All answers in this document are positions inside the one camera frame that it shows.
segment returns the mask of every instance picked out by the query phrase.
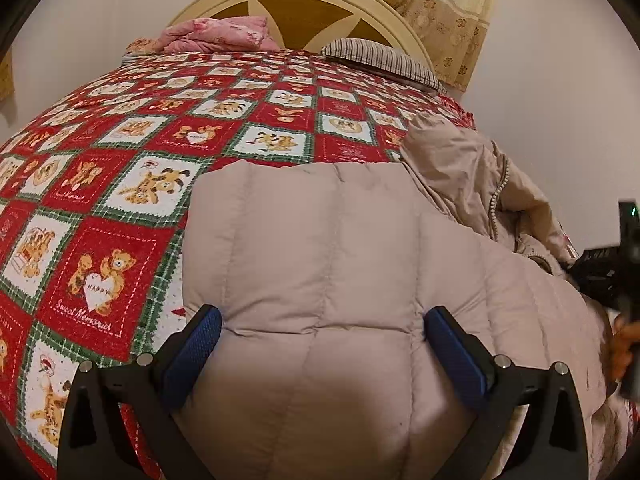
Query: gray striped pillow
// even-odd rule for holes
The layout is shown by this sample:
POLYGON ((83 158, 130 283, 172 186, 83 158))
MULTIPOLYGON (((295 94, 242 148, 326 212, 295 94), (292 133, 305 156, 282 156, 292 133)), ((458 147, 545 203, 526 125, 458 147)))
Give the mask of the gray striped pillow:
POLYGON ((363 65, 375 67, 392 74, 396 74, 410 81, 427 85, 439 93, 446 93, 436 75, 422 63, 380 43, 358 38, 340 38, 332 41, 322 49, 322 54, 327 57, 347 59, 363 65))

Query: quilt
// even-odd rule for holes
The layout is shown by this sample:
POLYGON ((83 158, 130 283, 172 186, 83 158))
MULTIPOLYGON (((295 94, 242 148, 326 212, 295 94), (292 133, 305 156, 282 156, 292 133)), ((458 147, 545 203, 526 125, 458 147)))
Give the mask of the quilt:
POLYGON ((78 363, 127 363, 184 327, 181 245, 199 175, 239 158, 395 161, 417 112, 474 127, 451 98, 308 52, 178 54, 102 76, 10 139, 0 150, 0 412, 42 477, 55 478, 78 363))

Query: quilt square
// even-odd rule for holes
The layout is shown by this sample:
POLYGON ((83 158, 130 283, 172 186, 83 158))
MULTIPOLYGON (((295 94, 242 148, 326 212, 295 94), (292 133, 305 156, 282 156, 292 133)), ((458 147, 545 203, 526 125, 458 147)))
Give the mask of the quilt square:
POLYGON ((133 355, 155 354, 171 334, 180 332, 187 325, 182 300, 183 234, 183 231, 178 231, 174 235, 156 270, 133 337, 133 355))
POLYGON ((286 90, 274 90, 267 101, 276 105, 292 108, 311 108, 314 105, 314 98, 312 96, 294 94, 286 90))
MULTIPOLYGON (((318 64, 321 64, 323 66, 329 66, 329 65, 325 65, 324 63, 316 63, 316 65, 318 65, 318 64)), ((335 76, 338 75, 338 73, 335 70, 330 70, 328 68, 322 68, 322 67, 316 66, 316 70, 318 70, 318 72, 321 72, 323 74, 331 74, 331 75, 335 75, 335 76)))
POLYGON ((169 120, 170 117, 165 116, 130 117, 96 140, 94 144, 139 146, 169 120))
POLYGON ((316 135, 314 162, 388 162, 385 153, 376 146, 341 139, 328 135, 316 135))
POLYGON ((321 113, 319 114, 319 128, 324 133, 339 135, 347 139, 357 139, 369 144, 376 142, 367 121, 355 121, 321 113))
POLYGON ((86 113, 85 110, 76 110, 72 108, 71 110, 66 110, 64 112, 60 112, 59 114, 55 114, 52 118, 47 119, 42 123, 42 126, 61 126, 62 124, 67 124, 81 115, 86 113))
POLYGON ((273 83, 268 81, 252 81, 250 79, 241 79, 231 88, 245 88, 247 90, 260 90, 269 88, 273 83))
POLYGON ((214 156, 241 126, 242 121, 181 117, 156 135, 145 148, 191 156, 214 156))
POLYGON ((246 118, 255 107, 254 102, 243 99, 219 99, 205 101, 191 113, 197 116, 236 120, 246 118))
POLYGON ((65 170, 73 156, 73 153, 54 153, 43 160, 25 180, 18 197, 39 200, 52 186, 56 177, 65 170))
POLYGON ((285 92, 293 92, 295 94, 306 94, 315 96, 316 95, 316 87, 313 85, 301 85, 299 83, 287 83, 283 81, 278 81, 273 86, 274 90, 283 90, 285 92))
POLYGON ((27 181, 27 179, 31 176, 31 174, 36 170, 37 167, 47 158, 46 154, 38 155, 31 157, 18 168, 18 171, 14 173, 14 176, 9 179, 9 181, 4 185, 4 187, 0 190, 0 196, 2 198, 13 198, 16 193, 22 188, 27 181))
POLYGON ((14 242, 31 217, 36 204, 13 200, 0 204, 0 265, 4 264, 7 255, 14 248, 14 242))
POLYGON ((14 177, 23 164, 24 159, 17 156, 8 156, 0 162, 0 190, 4 190, 4 186, 14 177))
POLYGON ((195 76, 187 77, 172 77, 168 79, 163 85, 158 88, 186 88, 190 84, 196 81, 195 76))
POLYGON ((106 111, 105 115, 126 115, 136 111, 138 108, 143 107, 149 101, 151 97, 145 97, 141 99, 134 99, 133 101, 126 101, 115 105, 111 110, 106 111))
POLYGON ((158 70, 157 66, 141 66, 138 68, 132 68, 131 70, 127 70, 123 72, 122 75, 132 75, 132 74, 146 74, 147 72, 156 72, 158 70))
POLYGON ((198 88, 189 88, 187 90, 183 90, 182 92, 173 95, 174 99, 209 99, 217 94, 220 90, 201 90, 198 88))
POLYGON ((262 72, 248 72, 245 77, 250 80, 269 81, 272 83, 278 80, 276 74, 263 74, 262 72))
POLYGON ((127 81, 123 83, 115 83, 115 84, 98 86, 98 88, 94 88, 93 90, 91 90, 88 93, 88 95, 90 97, 98 97, 103 95, 122 94, 123 92, 126 92, 127 90, 133 88, 135 84, 136 83, 133 81, 127 81))
POLYGON ((87 217, 60 259, 37 319, 76 344, 127 361, 147 289, 173 234, 87 217))
POLYGON ((98 366, 120 364, 65 340, 35 321, 28 335, 18 379, 17 429, 22 439, 55 466, 60 429, 78 365, 91 359, 98 366))
POLYGON ((362 107, 350 101, 321 97, 318 99, 318 110, 321 112, 340 115, 341 117, 353 121, 367 120, 362 107))
POLYGON ((367 84, 361 79, 354 79, 353 77, 345 77, 344 80, 346 82, 351 83, 352 85, 360 86, 362 88, 368 88, 367 84))
POLYGON ((153 101, 152 104, 138 110, 139 115, 146 114, 171 114, 180 116, 187 113, 195 104, 192 99, 177 99, 175 97, 162 97, 153 101))
POLYGON ((402 100, 400 100, 396 95, 392 95, 392 94, 388 94, 387 92, 383 91, 383 90, 378 90, 378 96, 380 98, 382 98, 382 100, 386 101, 386 102, 395 102, 395 103, 401 103, 402 100))
POLYGON ((224 101, 226 99, 244 99, 247 101, 263 101, 267 94, 268 90, 243 90, 238 88, 227 88, 216 94, 217 101, 224 101))
POLYGON ((279 74, 280 73, 280 69, 271 68, 269 66, 264 66, 264 65, 256 65, 256 66, 252 67, 252 70, 257 71, 257 72, 262 72, 262 73, 265 73, 265 74, 279 74))
POLYGON ((18 155, 31 155, 39 150, 39 146, 43 145, 48 139, 53 137, 59 128, 35 128, 31 130, 27 136, 14 147, 14 153, 18 155))
POLYGON ((106 116, 90 119, 81 124, 73 124, 74 129, 55 146, 58 150, 82 150, 87 148, 98 137, 122 122, 118 116, 106 116))
POLYGON ((242 68, 234 68, 230 66, 217 66, 213 70, 209 70, 207 75, 232 75, 237 76, 242 72, 242 68))
POLYGON ((188 59, 189 59, 189 54, 164 54, 164 56, 156 57, 152 62, 168 63, 168 62, 187 61, 188 59))
POLYGON ((260 103, 251 114, 250 121, 270 128, 285 127, 290 130, 312 132, 316 122, 316 112, 311 108, 279 106, 260 103))
POLYGON ((15 424, 16 385, 31 316, 0 292, 0 413, 15 424))
POLYGON ((202 76, 193 85, 194 88, 228 88, 236 80, 232 76, 202 76))
POLYGON ((98 201, 94 214, 150 226, 175 225, 207 158, 142 152, 98 201))
POLYGON ((394 106, 391 103, 385 103, 380 101, 379 99, 372 99, 370 97, 360 96, 360 102, 363 106, 368 108, 373 108, 375 111, 383 113, 383 114, 392 114, 394 113, 394 106))
POLYGON ((80 217, 37 209, 4 263, 0 285, 28 314, 49 281, 60 252, 76 230, 80 217))
POLYGON ((80 153, 44 196, 42 205, 87 214, 133 156, 131 150, 87 150, 80 153))
POLYGON ((69 106, 68 103, 62 103, 61 105, 55 106, 51 110, 49 110, 48 112, 42 114, 42 116, 43 117, 51 117, 52 115, 59 114, 62 110, 66 109, 66 107, 68 107, 68 106, 69 106))
POLYGON ((396 109, 398 110, 398 113, 405 118, 405 120, 409 122, 414 120, 414 117, 416 115, 415 112, 410 112, 409 110, 405 110, 404 108, 401 108, 399 106, 397 106, 396 109))
POLYGON ((303 77, 297 75, 286 75, 282 78, 282 80, 287 83, 297 83, 300 85, 312 85, 314 83, 314 79, 312 77, 303 77))
POLYGON ((286 72, 286 75, 297 76, 300 74, 311 74, 313 73, 313 70, 311 70, 308 66, 304 66, 304 65, 289 65, 289 67, 287 68, 287 70, 285 70, 285 72, 286 72))
POLYGON ((9 141, 4 145, 4 148, 2 148, 2 151, 0 152, 0 155, 4 155, 5 153, 9 153, 12 149, 14 149, 15 146, 18 145, 18 143, 24 138, 25 135, 27 135, 29 132, 27 130, 14 135, 11 139, 9 139, 9 141))
POLYGON ((309 134, 252 123, 240 130, 222 152, 226 156, 300 163, 311 161, 312 153, 313 140, 309 134))
POLYGON ((406 131, 406 127, 404 126, 404 124, 402 124, 402 121, 399 118, 393 117, 387 114, 382 114, 375 110, 368 110, 368 111, 371 117, 373 118, 373 120, 376 121, 377 124, 380 124, 381 126, 391 126, 398 130, 406 131))
POLYGON ((395 128, 387 128, 386 126, 376 126, 376 135, 378 136, 380 146, 397 151, 400 149, 402 139, 404 139, 406 132, 396 130, 395 128))
POLYGON ((320 95, 324 97, 332 97, 333 99, 341 99, 342 101, 350 101, 356 103, 356 97, 350 92, 343 92, 342 90, 336 90, 335 88, 320 87, 320 95))
POLYGON ((57 133, 48 137, 36 150, 36 153, 40 152, 48 152, 50 150, 55 149, 63 140, 65 140, 69 135, 73 134, 82 123, 79 124, 70 124, 69 126, 63 126, 58 130, 57 133))
POLYGON ((370 92, 364 91, 364 90, 360 90, 360 89, 355 89, 356 94, 358 94, 359 96, 364 96, 369 98, 369 100, 373 100, 373 101, 378 101, 380 103, 384 103, 385 100, 380 97, 379 95, 376 94, 372 94, 370 92))

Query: black device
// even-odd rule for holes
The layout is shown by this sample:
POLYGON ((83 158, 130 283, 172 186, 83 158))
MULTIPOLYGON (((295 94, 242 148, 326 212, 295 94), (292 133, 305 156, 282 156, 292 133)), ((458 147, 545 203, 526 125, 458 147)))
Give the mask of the black device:
MULTIPOLYGON (((628 322, 640 321, 640 211, 636 202, 619 202, 620 245, 584 251, 567 268, 581 293, 622 312, 628 322)), ((640 402, 640 345, 620 386, 625 399, 640 402)))

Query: bed headboard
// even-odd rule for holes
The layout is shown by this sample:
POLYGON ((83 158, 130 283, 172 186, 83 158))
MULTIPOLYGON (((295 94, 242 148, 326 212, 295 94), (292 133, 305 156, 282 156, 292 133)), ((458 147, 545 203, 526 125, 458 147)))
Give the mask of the bed headboard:
POLYGON ((197 0, 171 24, 231 16, 266 16, 271 35, 286 48, 320 52, 337 38, 363 38, 400 48, 431 66, 417 34, 383 0, 197 0))

